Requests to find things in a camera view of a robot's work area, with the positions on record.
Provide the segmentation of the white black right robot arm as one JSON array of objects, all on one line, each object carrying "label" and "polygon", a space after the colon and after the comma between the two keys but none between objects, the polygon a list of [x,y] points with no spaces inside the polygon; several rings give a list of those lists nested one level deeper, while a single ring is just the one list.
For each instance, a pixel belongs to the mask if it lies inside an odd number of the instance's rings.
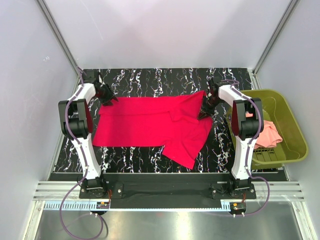
[{"label": "white black right robot arm", "polygon": [[251,164],[254,147],[264,128],[262,101],[237,90],[238,81],[220,80],[214,77],[208,80],[206,95],[198,119],[212,116],[220,103],[231,107],[231,130],[235,136],[235,156],[229,180],[218,192],[231,198],[242,198],[251,192]]}]

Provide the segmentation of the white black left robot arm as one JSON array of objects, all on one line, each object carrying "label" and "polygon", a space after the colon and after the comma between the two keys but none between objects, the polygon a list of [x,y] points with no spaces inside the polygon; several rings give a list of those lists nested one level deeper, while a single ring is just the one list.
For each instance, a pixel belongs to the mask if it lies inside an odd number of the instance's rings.
[{"label": "white black left robot arm", "polygon": [[61,131],[73,144],[81,167],[81,199],[99,199],[111,197],[102,169],[98,164],[93,143],[93,120],[88,107],[91,99],[98,99],[102,106],[112,106],[117,97],[97,69],[79,69],[80,83],[75,93],[67,100],[58,103]]}]

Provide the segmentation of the red t shirt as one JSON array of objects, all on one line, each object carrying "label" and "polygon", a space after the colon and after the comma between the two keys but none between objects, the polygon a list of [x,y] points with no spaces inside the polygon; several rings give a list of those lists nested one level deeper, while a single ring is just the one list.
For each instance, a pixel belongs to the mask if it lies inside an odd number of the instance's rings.
[{"label": "red t shirt", "polygon": [[189,95],[120,97],[101,106],[93,138],[95,147],[160,147],[163,155],[192,169],[213,121],[198,119],[201,90]]}]

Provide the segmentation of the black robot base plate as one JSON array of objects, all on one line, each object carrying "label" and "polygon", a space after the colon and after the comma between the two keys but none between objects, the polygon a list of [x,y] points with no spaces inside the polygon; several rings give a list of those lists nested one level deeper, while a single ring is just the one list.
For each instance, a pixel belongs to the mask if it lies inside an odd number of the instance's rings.
[{"label": "black robot base plate", "polygon": [[230,178],[228,173],[105,173],[111,189],[112,210],[213,209],[221,200],[255,200],[255,187],[242,198],[218,191]]}]

